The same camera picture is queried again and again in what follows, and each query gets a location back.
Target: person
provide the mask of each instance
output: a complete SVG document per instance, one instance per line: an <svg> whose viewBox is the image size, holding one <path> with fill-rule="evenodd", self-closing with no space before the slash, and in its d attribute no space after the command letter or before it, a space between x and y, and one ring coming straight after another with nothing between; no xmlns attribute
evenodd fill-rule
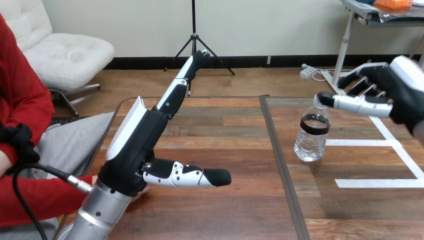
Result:
<svg viewBox="0 0 424 240"><path fill-rule="evenodd" d="M40 156L40 164L80 176L113 114L49 126L54 113L49 90L20 51L13 32L0 14L0 123L5 128L24 124L32 133L30 141ZM0 142L0 239L41 239L14 193L12 176L6 174L17 160L17 150L10 143ZM29 169L19 176L18 186L51 239L58 227L55 217L77 210L85 194L59 178L46 177L41 170ZM97 177L86 175L80 179L94 184Z"/></svg>

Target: red sleeve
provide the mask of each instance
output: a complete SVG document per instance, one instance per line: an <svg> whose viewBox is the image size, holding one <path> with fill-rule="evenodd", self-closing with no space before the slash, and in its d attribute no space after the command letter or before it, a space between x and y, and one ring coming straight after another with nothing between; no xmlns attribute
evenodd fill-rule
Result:
<svg viewBox="0 0 424 240"><path fill-rule="evenodd" d="M0 55L8 71L14 106L4 125L7 127L16 127L19 123L27 125L32 131L31 141L35 146L55 114L52 95L18 48L12 30L1 15ZM7 155L12 164L16 162L15 149L9 144L0 144L0 151Z"/></svg>
<svg viewBox="0 0 424 240"><path fill-rule="evenodd" d="M92 184L93 176L80 177ZM19 178L20 193L38 220L45 220L73 212L81 207L86 195L59 178ZM30 224L21 203L15 195L12 177L0 178L0 227Z"/></svg>

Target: desk leg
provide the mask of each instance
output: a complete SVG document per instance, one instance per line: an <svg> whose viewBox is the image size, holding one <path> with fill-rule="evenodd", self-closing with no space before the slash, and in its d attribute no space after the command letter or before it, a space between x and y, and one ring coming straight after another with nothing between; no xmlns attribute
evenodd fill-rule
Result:
<svg viewBox="0 0 424 240"><path fill-rule="evenodd" d="M345 61L346 51L348 50L349 39L351 37L351 30L354 24L355 12L349 11L349 18L347 20L346 31L344 32L344 37L341 42L340 52L338 53L337 63L335 65L334 75L332 78L329 78L330 74L326 74L326 80L330 86L336 90L337 82L339 81L340 73L342 72L343 62Z"/></svg>

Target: white leather chair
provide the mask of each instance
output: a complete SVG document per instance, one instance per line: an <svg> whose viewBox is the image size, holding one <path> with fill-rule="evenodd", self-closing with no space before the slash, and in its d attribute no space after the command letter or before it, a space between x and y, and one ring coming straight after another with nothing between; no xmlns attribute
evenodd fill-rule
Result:
<svg viewBox="0 0 424 240"><path fill-rule="evenodd" d="M113 59L114 47L95 37L53 33L42 0L0 0L0 14L53 99L78 116L67 96L100 88L85 84Z"/></svg>

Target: metal connector plug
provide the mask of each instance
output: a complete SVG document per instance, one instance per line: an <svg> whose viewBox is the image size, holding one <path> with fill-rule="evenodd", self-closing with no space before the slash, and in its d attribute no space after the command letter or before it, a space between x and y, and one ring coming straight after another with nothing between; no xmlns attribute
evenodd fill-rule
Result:
<svg viewBox="0 0 424 240"><path fill-rule="evenodd" d="M83 180L78 179L77 177L70 175L67 178L67 182L69 184L71 184L72 186L76 187L76 189L78 189L78 191L85 193L85 194L89 194L92 190L92 186L88 183L86 183Z"/></svg>

